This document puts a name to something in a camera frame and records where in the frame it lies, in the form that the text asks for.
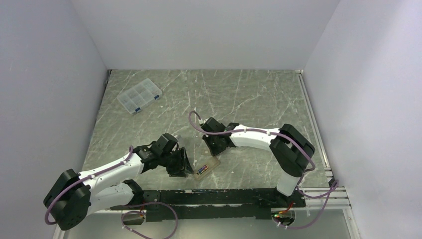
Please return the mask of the blue purple battery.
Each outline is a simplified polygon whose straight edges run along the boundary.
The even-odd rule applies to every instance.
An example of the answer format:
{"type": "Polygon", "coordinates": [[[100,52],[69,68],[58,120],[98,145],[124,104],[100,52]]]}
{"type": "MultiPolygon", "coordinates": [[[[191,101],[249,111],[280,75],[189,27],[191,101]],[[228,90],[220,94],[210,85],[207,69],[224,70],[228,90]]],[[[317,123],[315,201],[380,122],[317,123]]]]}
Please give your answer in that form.
{"type": "Polygon", "coordinates": [[[204,172],[206,172],[207,170],[208,170],[208,166],[207,165],[204,165],[203,167],[201,167],[197,172],[196,172],[196,174],[197,175],[202,175],[204,172]]]}

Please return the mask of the white remote control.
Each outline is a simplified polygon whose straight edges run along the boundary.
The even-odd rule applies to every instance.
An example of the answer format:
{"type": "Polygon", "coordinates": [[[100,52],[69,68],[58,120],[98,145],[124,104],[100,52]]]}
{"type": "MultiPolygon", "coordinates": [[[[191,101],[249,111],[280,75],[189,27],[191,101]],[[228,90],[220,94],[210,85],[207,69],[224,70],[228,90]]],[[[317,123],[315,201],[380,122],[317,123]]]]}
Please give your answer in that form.
{"type": "Polygon", "coordinates": [[[220,165],[220,160],[215,157],[209,157],[206,161],[199,165],[194,171],[193,177],[197,181],[203,180],[208,174],[210,174],[217,166],[220,165]]]}

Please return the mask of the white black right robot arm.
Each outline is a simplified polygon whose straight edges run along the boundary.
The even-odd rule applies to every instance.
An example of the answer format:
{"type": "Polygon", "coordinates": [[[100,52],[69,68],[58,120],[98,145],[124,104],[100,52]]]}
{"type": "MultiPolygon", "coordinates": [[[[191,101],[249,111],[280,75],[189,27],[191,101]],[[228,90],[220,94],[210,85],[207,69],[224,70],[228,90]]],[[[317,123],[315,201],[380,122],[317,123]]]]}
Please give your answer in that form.
{"type": "Polygon", "coordinates": [[[315,147],[291,124],[263,129],[233,122],[224,125],[214,118],[199,118],[199,124],[195,124],[192,119],[188,121],[194,129],[203,133],[203,141],[213,156],[233,147],[251,147],[271,152],[282,169],[274,193],[274,200],[281,207],[293,201],[293,192],[304,174],[310,170],[308,166],[311,170],[315,168],[312,161],[315,147]]]}

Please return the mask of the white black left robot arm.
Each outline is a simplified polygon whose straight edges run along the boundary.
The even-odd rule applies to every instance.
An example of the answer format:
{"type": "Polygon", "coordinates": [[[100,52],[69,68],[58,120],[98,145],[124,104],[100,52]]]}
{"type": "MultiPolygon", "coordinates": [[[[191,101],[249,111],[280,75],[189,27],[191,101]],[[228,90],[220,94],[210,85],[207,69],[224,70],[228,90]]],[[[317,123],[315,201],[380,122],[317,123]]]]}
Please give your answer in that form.
{"type": "Polygon", "coordinates": [[[148,145],[130,146],[125,156],[98,168],[81,172],[68,169],[43,200],[44,221],[66,231],[106,208],[137,209],[144,200],[144,191],[134,178],[158,166],[164,167],[170,177],[193,174],[186,149],[169,133],[148,145]]]}

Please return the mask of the clear plastic organizer box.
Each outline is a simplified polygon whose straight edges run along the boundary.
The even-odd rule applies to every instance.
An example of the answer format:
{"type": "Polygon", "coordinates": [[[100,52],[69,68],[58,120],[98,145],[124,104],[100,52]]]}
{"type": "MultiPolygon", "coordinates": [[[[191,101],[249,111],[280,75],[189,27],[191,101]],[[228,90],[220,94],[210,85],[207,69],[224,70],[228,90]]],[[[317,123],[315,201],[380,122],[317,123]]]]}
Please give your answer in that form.
{"type": "Polygon", "coordinates": [[[118,101],[130,114],[136,114],[162,96],[162,90],[149,78],[117,96],[118,101]]]}

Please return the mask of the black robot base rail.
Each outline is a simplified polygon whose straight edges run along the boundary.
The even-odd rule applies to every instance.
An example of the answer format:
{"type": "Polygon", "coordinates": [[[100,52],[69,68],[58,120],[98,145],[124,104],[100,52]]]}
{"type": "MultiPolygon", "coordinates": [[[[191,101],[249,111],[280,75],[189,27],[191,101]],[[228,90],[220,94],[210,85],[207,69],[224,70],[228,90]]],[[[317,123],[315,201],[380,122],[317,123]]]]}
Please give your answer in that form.
{"type": "Polygon", "coordinates": [[[183,219],[255,218],[269,220],[276,209],[304,208],[305,200],[298,192],[286,197],[273,188],[145,190],[143,199],[130,206],[114,206],[111,210],[146,210],[147,222],[174,218],[183,219]]]}

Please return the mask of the aluminium frame rail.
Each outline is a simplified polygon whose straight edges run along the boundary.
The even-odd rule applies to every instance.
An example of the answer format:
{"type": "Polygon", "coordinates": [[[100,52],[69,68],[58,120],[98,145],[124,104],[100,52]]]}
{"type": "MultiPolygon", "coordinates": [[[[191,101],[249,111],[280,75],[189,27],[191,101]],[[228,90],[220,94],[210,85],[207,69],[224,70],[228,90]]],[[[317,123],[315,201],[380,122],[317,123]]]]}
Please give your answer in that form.
{"type": "Polygon", "coordinates": [[[319,132],[319,128],[317,125],[317,121],[311,106],[310,99],[308,97],[308,93],[305,87],[304,79],[303,79],[303,71],[296,70],[296,76],[298,82],[300,83],[302,93],[305,98],[306,108],[308,115],[311,119],[311,125],[314,131],[314,135],[316,138],[317,148],[319,149],[319,154],[322,159],[322,163],[324,165],[324,174],[326,177],[326,181],[328,187],[320,187],[320,188],[303,188],[305,194],[312,194],[314,198],[306,198],[306,211],[307,215],[310,216],[312,212],[317,212],[318,215],[323,216],[325,213],[333,213],[338,212],[342,213],[343,219],[335,221],[340,222],[338,227],[328,228],[328,232],[342,232],[346,231],[348,237],[351,239],[359,239],[361,238],[360,231],[358,229],[353,211],[352,206],[347,194],[345,187],[338,186],[333,192],[330,193],[329,197],[325,196],[322,198],[315,198],[317,195],[324,193],[325,190],[329,190],[331,186],[334,185],[335,177],[333,175],[331,166],[328,161],[328,157],[325,151],[325,147],[322,142],[322,138],[319,132]]]}

